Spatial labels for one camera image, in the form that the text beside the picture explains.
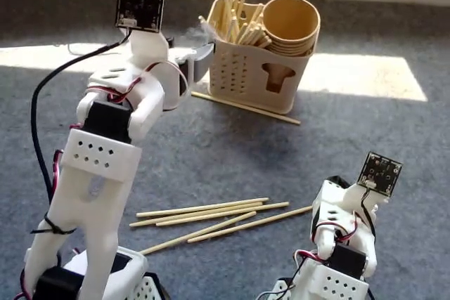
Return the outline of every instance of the paper cup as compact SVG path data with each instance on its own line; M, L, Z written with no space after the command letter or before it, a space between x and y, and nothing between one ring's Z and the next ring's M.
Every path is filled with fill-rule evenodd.
M262 14L264 29L272 40L270 51L301 56L316 43L321 19L308 1L270 0Z

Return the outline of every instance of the black zip tie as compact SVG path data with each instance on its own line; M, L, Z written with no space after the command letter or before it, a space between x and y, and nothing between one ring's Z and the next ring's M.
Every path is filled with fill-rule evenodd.
M59 226L55 225L55 223L47 217L47 213L44 214L44 220L45 222L47 222L47 224L50 225L51 228L46 228L43 230L33 230L31 231L32 235L37 233L54 233L56 235L70 235L74 233L76 230L76 228L74 228L73 230L63 231Z

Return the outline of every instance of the black cable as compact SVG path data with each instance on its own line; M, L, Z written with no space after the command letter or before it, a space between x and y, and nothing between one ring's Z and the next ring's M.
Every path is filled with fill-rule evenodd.
M305 256L303 256L302 262L298 264L297 270L295 270L294 275L293 275L292 278L289 280L288 285L286 286L286 289L284 290L284 292L283 292L278 298L276 298L276 300L281 300L281 299L286 295L286 293L288 293L288 290L291 289L291 286L292 286L292 284L293 284L293 282L294 282L295 276L297 275L297 273L299 273L300 269L301 269L302 266L303 266L303 263L304 263L306 260L307 260L307 258L306 258Z
M96 51L90 52L88 54L85 54L83 56L75 58L75 59L65 63L64 65L61 65L60 67L58 67L54 71L52 71L49 75L44 77L44 79L37 85L36 89L34 90L34 93L33 93L32 99L31 99L31 114L30 114L31 115L30 116L31 136L32 136L32 140L33 140L34 151L36 152L36 157L37 157L37 161L39 163L39 168L41 169L42 176L44 177L44 182L45 182L45 186L47 189L47 195L49 197L50 202L53 198L53 189L52 189L49 172L47 171L47 168L46 168L44 156L42 155L41 146L39 144L39 138L37 135L37 99L38 99L39 93L41 92L41 90L44 88L44 86L50 80L52 80L56 75L61 73L66 68L74 65L75 63L79 63L80 61L86 60L88 58L92 58L93 56L97 56L106 51L109 51L110 49L118 47L119 45L126 42L130 35L131 35L131 30L129 30L127 32L127 35L125 36L125 38L123 38L123 40L116 42L114 44L111 44L111 45L100 47Z
M373 293L370 288L367 290L367 294L368 294L368 297L371 298L371 300L375 300L375 297L373 296Z
M367 196L368 196L368 194L370 192L371 191L369 189L367 189L367 191L363 194L363 197L361 198L361 207L363 209L364 215L367 218L368 224L371 227L371 231L372 231L372 234L373 234L373 242L375 243L376 240L377 240L377 235L375 233L375 226L373 225L371 214L369 214L369 212L368 212L368 210L366 208L366 205L364 205L364 200L366 200L366 198L367 198Z

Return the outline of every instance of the red wire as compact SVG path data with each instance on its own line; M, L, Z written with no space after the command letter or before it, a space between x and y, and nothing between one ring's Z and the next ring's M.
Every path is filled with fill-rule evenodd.
M53 194L56 191L56 187L58 186L58 179L59 179L59 161L63 154L62 150L55 151L55 154L53 155Z

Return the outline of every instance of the stack of paper cups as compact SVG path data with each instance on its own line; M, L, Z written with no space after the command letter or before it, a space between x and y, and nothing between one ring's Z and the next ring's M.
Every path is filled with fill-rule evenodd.
M317 9L306 0L270 0L262 11L264 29L272 43L267 47L281 56L307 56L316 44L321 19ZM270 65L269 82L280 86L291 69Z

